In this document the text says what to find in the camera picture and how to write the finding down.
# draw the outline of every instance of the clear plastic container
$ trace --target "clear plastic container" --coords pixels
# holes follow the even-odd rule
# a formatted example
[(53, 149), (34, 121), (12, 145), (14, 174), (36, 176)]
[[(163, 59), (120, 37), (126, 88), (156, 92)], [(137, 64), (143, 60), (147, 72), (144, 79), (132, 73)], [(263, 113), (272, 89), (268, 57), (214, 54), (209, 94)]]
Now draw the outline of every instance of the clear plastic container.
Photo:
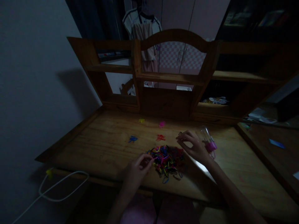
[(217, 149), (217, 145), (213, 139), (213, 137), (209, 134), (208, 128), (206, 126), (201, 127), (201, 139), (202, 142), (205, 144), (205, 148), (210, 154), (210, 156), (215, 159), (215, 152), (214, 150)]

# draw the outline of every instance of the hand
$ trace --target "hand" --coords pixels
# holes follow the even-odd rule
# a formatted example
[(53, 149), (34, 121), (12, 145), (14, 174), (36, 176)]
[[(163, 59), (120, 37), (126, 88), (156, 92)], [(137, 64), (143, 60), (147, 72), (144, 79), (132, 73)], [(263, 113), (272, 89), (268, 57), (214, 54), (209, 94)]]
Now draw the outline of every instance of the hand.
[(133, 197), (141, 185), (143, 178), (149, 172), (154, 159), (151, 155), (142, 153), (127, 166), (127, 174), (124, 179), (122, 191)]
[[(196, 161), (206, 166), (209, 162), (213, 161), (205, 149), (202, 141), (197, 135), (187, 130), (183, 134), (176, 137), (178, 144)], [(192, 143), (192, 147), (186, 146), (184, 142)]]

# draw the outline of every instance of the pink cap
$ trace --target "pink cap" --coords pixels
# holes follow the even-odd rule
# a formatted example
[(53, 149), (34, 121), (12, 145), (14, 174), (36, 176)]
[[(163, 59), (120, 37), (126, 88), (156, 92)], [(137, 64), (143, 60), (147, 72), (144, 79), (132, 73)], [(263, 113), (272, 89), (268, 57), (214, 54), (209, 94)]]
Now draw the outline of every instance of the pink cap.
[(211, 153), (212, 151), (214, 151), (215, 149), (217, 149), (217, 145), (215, 144), (215, 142), (209, 142), (206, 144), (206, 150)]

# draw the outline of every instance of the power cord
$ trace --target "power cord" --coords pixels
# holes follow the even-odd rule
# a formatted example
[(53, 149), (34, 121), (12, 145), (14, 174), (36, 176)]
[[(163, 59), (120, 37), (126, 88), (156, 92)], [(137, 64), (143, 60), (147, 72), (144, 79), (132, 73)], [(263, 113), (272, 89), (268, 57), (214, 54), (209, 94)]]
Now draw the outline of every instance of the power cord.
[[(69, 176), (71, 176), (71, 175), (73, 175), (73, 174), (76, 174), (76, 173), (81, 173), (81, 174), (85, 174), (86, 175), (86, 179), (72, 192), (72, 193), (70, 193), (68, 196), (66, 196), (65, 198), (63, 198), (63, 199), (52, 199), (52, 198), (49, 198), (49, 197), (47, 197), (47, 196), (45, 196), (45, 194), (47, 193), (47, 192), (49, 192), (53, 187), (55, 187), (56, 185), (58, 185), (59, 183), (61, 183), (62, 181), (64, 181), (66, 178), (68, 178)], [(40, 185), (40, 188), (39, 188), (39, 190), (38, 190), (38, 193), (39, 193), (39, 197), (37, 198), (37, 199), (35, 199), (32, 203), (31, 203), (31, 205), (29, 205), (28, 206), (28, 208), (12, 223), (12, 224), (14, 224), (14, 223), (16, 223), (28, 210), (29, 210), (29, 208), (31, 208), (31, 206), (32, 205), (34, 205), (34, 203), (35, 202), (37, 202), (38, 201), (38, 199), (40, 199), (40, 198), (45, 198), (45, 199), (47, 199), (48, 201), (52, 201), (52, 202), (61, 202), (61, 201), (63, 201), (63, 200), (65, 200), (65, 199), (67, 199), (69, 196), (71, 196), (76, 190), (78, 190), (78, 188), (79, 187), (81, 187), (81, 185), (82, 184), (84, 184), (87, 180), (88, 180), (88, 178), (89, 178), (89, 174), (88, 173), (86, 173), (86, 172), (84, 172), (84, 171), (76, 171), (76, 172), (73, 172), (73, 173), (71, 173), (71, 174), (69, 174), (69, 175), (67, 175), (66, 177), (64, 177), (63, 179), (61, 179), (60, 181), (58, 181), (56, 184), (54, 184), (52, 187), (50, 187), (48, 190), (46, 190), (44, 193), (42, 193), (41, 192), (41, 188), (42, 188), (42, 186), (44, 185), (44, 182), (45, 182), (45, 180), (46, 180), (46, 178), (49, 176), (49, 173), (47, 172), (47, 174), (46, 174), (46, 176), (45, 176), (45, 178), (44, 178), (44, 180), (43, 180), (43, 182), (41, 183), (41, 185)]]

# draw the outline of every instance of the left hand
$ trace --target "left hand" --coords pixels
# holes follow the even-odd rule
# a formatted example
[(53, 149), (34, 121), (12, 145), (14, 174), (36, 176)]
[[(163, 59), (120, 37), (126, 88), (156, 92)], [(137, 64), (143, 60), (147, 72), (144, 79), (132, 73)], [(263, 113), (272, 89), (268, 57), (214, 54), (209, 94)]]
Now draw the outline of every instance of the left hand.
[(127, 166), (127, 174), (124, 179), (122, 191), (133, 197), (141, 185), (143, 178), (149, 172), (154, 159), (151, 155), (142, 153)]

